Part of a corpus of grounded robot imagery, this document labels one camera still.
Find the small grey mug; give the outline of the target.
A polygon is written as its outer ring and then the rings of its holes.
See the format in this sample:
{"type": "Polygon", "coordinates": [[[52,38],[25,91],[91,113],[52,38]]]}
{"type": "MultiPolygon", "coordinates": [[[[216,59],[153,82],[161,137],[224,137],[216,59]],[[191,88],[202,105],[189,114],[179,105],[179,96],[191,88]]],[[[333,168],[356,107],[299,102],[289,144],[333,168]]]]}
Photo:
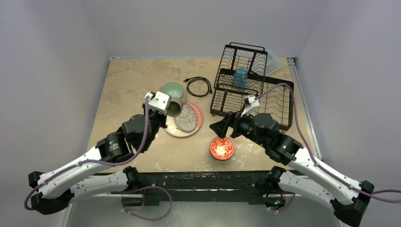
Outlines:
{"type": "Polygon", "coordinates": [[[186,98],[178,98],[172,97],[170,99],[168,108],[167,108],[167,115],[170,117],[177,117],[182,113],[183,106],[187,103],[186,98]]]}

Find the red floral bowl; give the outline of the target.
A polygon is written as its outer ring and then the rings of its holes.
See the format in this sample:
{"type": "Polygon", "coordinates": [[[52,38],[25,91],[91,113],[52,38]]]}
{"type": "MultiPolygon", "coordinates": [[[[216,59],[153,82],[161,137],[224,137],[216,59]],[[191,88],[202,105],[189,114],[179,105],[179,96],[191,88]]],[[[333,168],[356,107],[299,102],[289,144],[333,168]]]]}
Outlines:
{"type": "Polygon", "coordinates": [[[229,160],[235,153],[235,144],[229,137],[217,136],[211,140],[209,152],[217,160],[229,160]]]}

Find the blue polka dot mug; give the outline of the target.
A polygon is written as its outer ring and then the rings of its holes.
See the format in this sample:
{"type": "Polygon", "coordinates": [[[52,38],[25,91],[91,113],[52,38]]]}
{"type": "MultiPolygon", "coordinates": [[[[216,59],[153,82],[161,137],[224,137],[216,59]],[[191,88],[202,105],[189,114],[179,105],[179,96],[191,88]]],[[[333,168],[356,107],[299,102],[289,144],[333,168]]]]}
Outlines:
{"type": "Polygon", "coordinates": [[[247,70],[244,67],[239,67],[234,72],[233,86],[245,90],[247,88],[247,70]]]}

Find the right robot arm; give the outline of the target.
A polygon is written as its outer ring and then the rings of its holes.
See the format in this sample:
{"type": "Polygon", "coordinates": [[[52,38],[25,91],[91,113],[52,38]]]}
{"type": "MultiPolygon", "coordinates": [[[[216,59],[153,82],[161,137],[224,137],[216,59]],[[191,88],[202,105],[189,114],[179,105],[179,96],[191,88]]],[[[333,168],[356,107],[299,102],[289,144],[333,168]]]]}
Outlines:
{"type": "Polygon", "coordinates": [[[228,128],[232,128],[231,138],[244,136],[264,148],[271,160],[307,176],[304,180],[286,172],[269,176],[265,185],[270,192],[280,189],[295,192],[328,206],[342,223],[350,227],[360,226],[374,185],[347,177],[318,160],[299,141],[280,132],[278,122],[270,114],[252,116],[228,112],[221,121],[209,127],[220,138],[224,138],[228,128]]]}

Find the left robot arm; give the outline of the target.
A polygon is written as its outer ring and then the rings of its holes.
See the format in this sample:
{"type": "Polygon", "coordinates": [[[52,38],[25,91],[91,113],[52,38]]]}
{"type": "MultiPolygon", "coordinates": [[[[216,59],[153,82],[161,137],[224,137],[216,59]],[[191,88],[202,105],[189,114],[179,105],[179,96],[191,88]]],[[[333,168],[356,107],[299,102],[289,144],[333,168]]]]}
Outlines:
{"type": "Polygon", "coordinates": [[[141,182],[132,166],[109,175],[98,173],[123,166],[145,152],[159,129],[167,127],[166,119],[165,114],[147,108],[144,114],[132,116],[74,161],[48,173],[31,172],[28,181],[32,190],[25,198],[25,209],[50,215],[94,195],[136,193],[152,188],[141,182]]]}

